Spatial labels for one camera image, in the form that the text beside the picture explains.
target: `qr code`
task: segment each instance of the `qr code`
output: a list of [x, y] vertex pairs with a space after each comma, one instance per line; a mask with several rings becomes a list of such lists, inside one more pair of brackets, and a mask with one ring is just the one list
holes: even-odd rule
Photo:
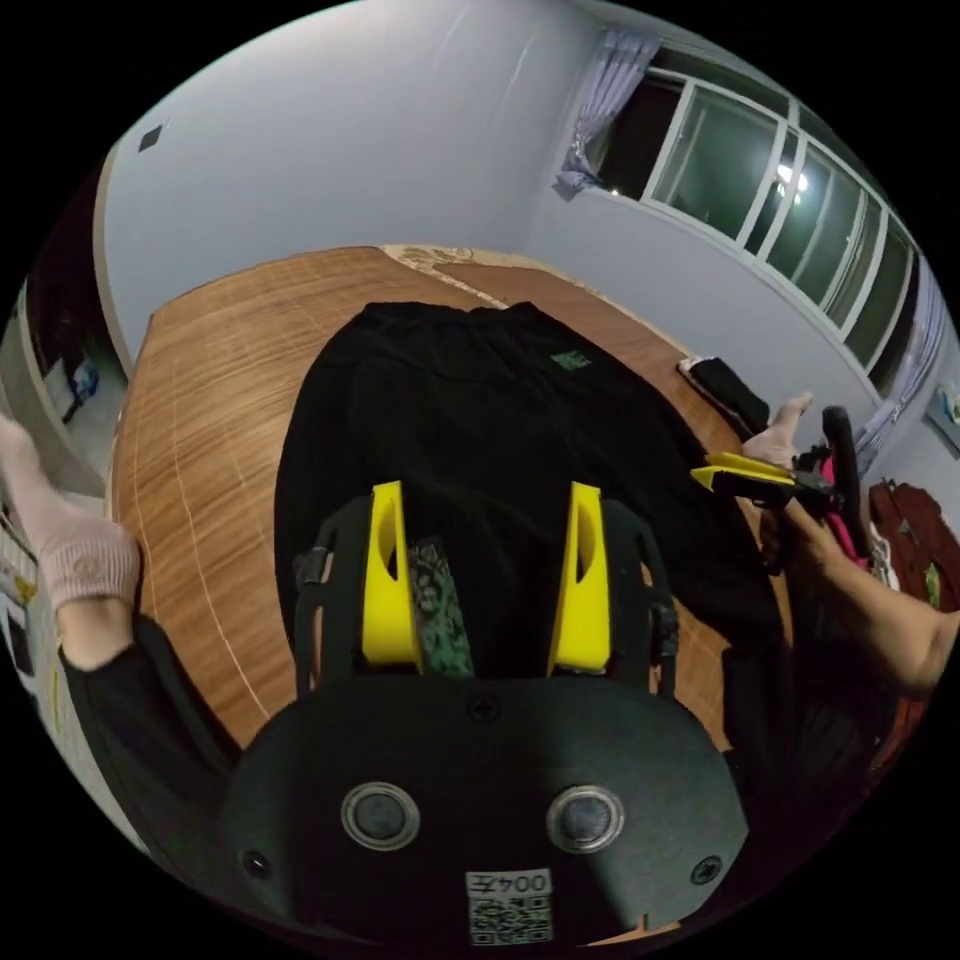
[[550, 898], [471, 899], [470, 939], [475, 947], [516, 946], [552, 940]]

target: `pink object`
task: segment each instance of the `pink object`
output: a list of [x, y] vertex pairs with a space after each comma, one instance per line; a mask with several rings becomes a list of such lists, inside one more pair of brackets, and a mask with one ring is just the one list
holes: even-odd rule
[[[823, 479], [828, 483], [835, 482], [836, 476], [833, 472], [833, 457], [827, 457], [823, 463], [823, 466], [820, 467], [820, 473], [822, 474]], [[855, 561], [857, 566], [866, 570], [870, 566], [870, 563], [865, 557], [857, 556], [856, 548], [853, 545], [853, 537], [850, 536], [850, 531], [847, 529], [847, 525], [840, 518], [840, 515], [837, 513], [828, 514], [827, 523], [830, 525], [830, 530], [837, 538], [837, 543], [840, 544], [843, 552], [851, 560]]]

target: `green patterned fabric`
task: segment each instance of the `green patterned fabric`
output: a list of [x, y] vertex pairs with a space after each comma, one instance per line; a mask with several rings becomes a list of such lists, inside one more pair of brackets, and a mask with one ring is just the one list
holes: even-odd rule
[[590, 366], [590, 361], [579, 350], [556, 353], [550, 359], [554, 363], [558, 363], [564, 370], [581, 370], [583, 367]]
[[936, 565], [931, 563], [927, 567], [926, 572], [926, 581], [927, 581], [927, 596], [930, 598], [930, 606], [934, 607], [936, 610], [940, 609], [940, 571], [937, 569]]
[[420, 540], [408, 548], [407, 556], [424, 671], [472, 677], [470, 644], [442, 544], [436, 538]]

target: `doorway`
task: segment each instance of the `doorway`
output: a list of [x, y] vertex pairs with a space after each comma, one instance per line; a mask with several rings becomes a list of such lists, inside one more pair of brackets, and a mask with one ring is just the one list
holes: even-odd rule
[[27, 275], [26, 313], [40, 376], [77, 454], [106, 479], [127, 376], [94, 267], [101, 157], [70, 198]]

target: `curtain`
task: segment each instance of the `curtain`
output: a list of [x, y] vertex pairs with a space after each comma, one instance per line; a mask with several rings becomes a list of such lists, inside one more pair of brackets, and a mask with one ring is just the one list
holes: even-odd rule
[[890, 399], [886, 400], [870, 420], [857, 431], [857, 466], [862, 477], [873, 465], [881, 448], [890, 437], [907, 404], [920, 392], [940, 355], [943, 335], [951, 322], [947, 304], [940, 292], [933, 270], [926, 258], [919, 261], [917, 312], [913, 332], [893, 382]]
[[653, 33], [604, 31], [577, 116], [573, 143], [560, 168], [559, 180], [565, 186], [580, 190], [597, 183], [597, 171], [586, 156], [587, 144], [626, 106], [659, 49], [660, 38]]

